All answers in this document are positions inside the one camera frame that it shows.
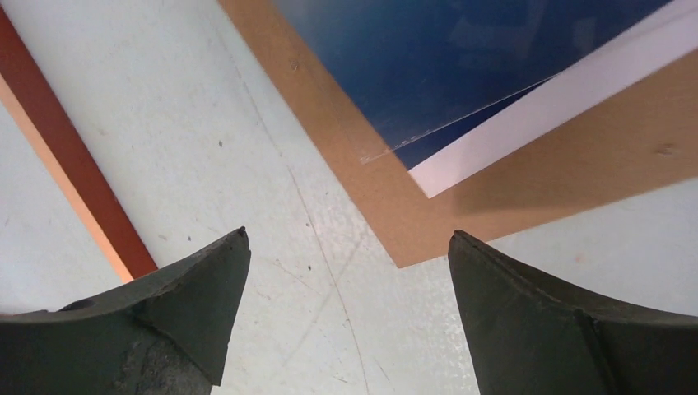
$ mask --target brown cardboard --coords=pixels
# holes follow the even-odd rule
[[[380,137],[269,0],[220,3],[398,267],[698,176],[698,52],[427,199],[394,155],[359,162],[342,127]]]

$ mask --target white surface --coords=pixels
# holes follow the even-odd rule
[[[0,314],[57,310],[119,284],[0,105]]]
[[[477,393],[445,260],[395,268],[215,2],[0,3],[160,266],[248,227],[214,393]],[[696,196],[691,181],[494,244],[698,314]]]
[[[409,173],[432,198],[696,48],[698,3],[674,0]]]

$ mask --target transparent plastic sheet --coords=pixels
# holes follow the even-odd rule
[[[273,1],[343,91],[328,101],[364,162],[462,136],[669,2]]]

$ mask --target clear plastic film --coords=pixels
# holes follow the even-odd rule
[[[370,161],[465,134],[669,0],[274,2],[343,92],[328,100]]]

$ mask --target cardboard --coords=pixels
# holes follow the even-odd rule
[[[342,126],[375,131],[269,0],[220,4],[398,267],[698,176],[698,52],[429,199],[395,155],[358,161]]]

